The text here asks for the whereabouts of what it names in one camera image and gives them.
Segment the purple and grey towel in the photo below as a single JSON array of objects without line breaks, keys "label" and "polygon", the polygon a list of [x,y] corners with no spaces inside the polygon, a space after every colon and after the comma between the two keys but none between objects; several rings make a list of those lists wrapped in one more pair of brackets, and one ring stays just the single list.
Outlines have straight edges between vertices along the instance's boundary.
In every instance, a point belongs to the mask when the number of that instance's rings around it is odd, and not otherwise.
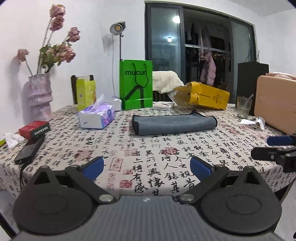
[{"label": "purple and grey towel", "polygon": [[132,127],[137,136],[200,132],[217,127],[214,116],[204,116],[196,111],[190,114],[132,117]]}]

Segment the crumpled white wrapper right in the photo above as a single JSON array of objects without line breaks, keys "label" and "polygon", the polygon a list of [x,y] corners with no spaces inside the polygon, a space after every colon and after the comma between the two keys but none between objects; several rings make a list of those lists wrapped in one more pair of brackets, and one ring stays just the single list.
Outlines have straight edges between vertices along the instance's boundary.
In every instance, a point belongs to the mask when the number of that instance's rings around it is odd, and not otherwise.
[{"label": "crumpled white wrapper right", "polygon": [[256,126],[263,131],[263,130],[265,130],[265,119],[262,117],[257,117],[255,120],[243,119],[243,120],[241,120],[240,125]]}]

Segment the pink hard suitcase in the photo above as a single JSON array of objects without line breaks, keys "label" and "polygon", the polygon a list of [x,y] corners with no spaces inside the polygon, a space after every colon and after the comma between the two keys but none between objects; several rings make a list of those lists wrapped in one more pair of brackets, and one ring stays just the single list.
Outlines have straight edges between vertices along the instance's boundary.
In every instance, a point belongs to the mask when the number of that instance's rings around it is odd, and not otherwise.
[{"label": "pink hard suitcase", "polygon": [[268,125],[295,133],[295,80],[261,75],[257,78],[254,114]]}]

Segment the glass cup with straw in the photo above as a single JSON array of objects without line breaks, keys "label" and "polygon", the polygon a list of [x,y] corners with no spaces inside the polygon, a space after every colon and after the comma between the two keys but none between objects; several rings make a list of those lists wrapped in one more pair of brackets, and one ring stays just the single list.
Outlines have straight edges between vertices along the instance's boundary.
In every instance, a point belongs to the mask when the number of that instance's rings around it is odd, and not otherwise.
[{"label": "glass cup with straw", "polygon": [[241,119],[248,119],[249,112],[251,109],[253,94],[249,97],[238,96],[236,107],[237,107],[237,116]]}]

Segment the black phone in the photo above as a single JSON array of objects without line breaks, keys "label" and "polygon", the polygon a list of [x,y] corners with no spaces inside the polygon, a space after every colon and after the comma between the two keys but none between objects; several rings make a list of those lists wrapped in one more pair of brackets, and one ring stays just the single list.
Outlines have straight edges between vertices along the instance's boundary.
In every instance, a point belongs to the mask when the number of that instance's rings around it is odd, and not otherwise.
[{"label": "black phone", "polygon": [[14,162],[16,165],[20,165],[29,161],[32,161],[37,151],[45,140],[45,135],[34,137],[27,141],[24,147],[16,156]]}]

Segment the black cabinet box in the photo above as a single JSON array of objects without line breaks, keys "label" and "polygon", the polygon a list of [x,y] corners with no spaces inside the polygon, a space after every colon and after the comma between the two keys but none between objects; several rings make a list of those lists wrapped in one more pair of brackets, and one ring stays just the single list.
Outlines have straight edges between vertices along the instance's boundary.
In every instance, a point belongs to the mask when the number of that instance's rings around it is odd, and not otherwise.
[{"label": "black cabinet box", "polygon": [[253,94],[249,114],[254,116],[257,79],[269,73],[269,65],[257,61],[238,63],[237,96],[248,98]]}]

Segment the red cigarette box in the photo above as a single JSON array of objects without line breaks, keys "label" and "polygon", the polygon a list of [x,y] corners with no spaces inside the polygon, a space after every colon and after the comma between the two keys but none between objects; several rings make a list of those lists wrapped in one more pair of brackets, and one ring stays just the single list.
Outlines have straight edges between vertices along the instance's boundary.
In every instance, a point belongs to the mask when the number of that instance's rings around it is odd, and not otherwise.
[{"label": "red cigarette box", "polygon": [[27,139],[32,139],[49,132],[50,125],[47,121],[33,121],[28,125],[19,128],[19,134]]}]

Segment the calligraphy print tablecloth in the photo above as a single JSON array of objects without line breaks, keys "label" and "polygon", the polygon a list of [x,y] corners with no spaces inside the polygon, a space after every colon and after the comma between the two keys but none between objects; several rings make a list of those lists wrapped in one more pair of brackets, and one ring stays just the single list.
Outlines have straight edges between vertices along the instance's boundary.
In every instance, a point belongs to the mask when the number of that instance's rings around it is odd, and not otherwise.
[{"label": "calligraphy print tablecloth", "polygon": [[205,132],[139,137],[132,128],[134,115],[166,112],[151,108],[120,111],[105,129],[84,130],[79,126],[76,106],[68,105],[54,112],[43,145],[23,172],[14,162],[22,145],[13,149],[1,147],[1,189],[18,196],[20,177],[28,181],[41,166],[62,170],[83,165],[97,156],[103,157],[104,170],[95,182],[113,195],[178,196],[199,183],[190,171],[194,156],[230,170],[253,166],[273,191],[294,180],[295,173],[284,173],[280,165],[250,156],[254,147],[266,145],[268,137],[279,136],[278,130],[242,126],[234,104],[226,110],[201,108],[198,112],[214,116],[217,127]]}]

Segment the tissue pack purple white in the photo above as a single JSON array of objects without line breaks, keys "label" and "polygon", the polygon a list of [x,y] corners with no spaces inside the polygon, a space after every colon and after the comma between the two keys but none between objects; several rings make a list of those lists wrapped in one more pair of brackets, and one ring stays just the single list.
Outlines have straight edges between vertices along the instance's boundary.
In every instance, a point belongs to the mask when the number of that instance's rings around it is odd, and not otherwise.
[{"label": "tissue pack purple white", "polygon": [[102,94],[97,101],[78,112],[81,128],[102,130],[115,119],[115,109],[111,104],[112,97]]}]

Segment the yellow paper bag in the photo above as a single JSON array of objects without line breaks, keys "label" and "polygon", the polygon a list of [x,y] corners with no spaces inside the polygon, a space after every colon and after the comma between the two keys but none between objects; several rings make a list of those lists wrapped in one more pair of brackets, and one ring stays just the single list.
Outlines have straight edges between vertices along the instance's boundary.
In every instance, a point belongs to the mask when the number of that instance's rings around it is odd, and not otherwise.
[{"label": "yellow paper bag", "polygon": [[171,99],[178,106],[198,105],[205,108],[225,110],[230,93],[201,82],[189,82],[173,90]]}]

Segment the pink textured vase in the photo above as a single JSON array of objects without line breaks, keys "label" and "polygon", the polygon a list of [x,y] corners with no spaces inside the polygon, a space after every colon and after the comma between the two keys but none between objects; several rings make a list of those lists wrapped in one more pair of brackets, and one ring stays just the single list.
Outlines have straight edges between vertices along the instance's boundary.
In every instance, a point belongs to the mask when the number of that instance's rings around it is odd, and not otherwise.
[{"label": "pink textured vase", "polygon": [[29,77],[28,101],[35,121],[50,121],[53,118],[50,106],[53,101],[50,73]]}]

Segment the white box behind tissues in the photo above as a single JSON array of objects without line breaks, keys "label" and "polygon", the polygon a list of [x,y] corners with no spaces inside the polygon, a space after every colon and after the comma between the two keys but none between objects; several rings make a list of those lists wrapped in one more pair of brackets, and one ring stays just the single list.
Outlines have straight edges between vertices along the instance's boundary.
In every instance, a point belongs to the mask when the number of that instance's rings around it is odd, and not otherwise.
[{"label": "white box behind tissues", "polygon": [[118,97],[113,96],[111,98],[111,104],[114,107],[115,111],[121,111],[122,110],[122,101]]}]

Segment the small white flat box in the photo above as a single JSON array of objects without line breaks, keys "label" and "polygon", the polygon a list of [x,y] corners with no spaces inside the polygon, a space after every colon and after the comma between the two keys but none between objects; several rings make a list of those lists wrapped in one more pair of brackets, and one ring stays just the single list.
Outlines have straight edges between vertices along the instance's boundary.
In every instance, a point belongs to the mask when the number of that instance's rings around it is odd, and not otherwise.
[{"label": "small white flat box", "polygon": [[154,110],[171,111],[173,108],[174,108],[173,102],[154,101],[152,103],[152,109]]}]

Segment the dark wooden chair back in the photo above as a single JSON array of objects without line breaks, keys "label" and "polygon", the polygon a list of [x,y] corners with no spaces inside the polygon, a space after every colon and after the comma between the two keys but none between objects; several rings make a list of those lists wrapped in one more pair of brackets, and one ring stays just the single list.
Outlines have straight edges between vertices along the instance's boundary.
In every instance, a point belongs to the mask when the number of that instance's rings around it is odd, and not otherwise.
[{"label": "dark wooden chair back", "polygon": [[77,76],[72,75],[71,76],[71,87],[72,87],[72,95],[73,95],[73,101],[74,104],[77,104],[77,92],[76,92],[76,81],[77,81]]}]

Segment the green mucun paper bag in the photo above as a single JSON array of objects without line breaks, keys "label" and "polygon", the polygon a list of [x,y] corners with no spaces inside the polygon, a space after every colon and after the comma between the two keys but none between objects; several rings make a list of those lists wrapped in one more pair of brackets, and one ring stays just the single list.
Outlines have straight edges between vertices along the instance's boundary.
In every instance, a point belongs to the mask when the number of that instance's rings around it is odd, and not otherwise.
[{"label": "green mucun paper bag", "polygon": [[119,95],[123,110],[152,107],[152,61],[120,61]]}]

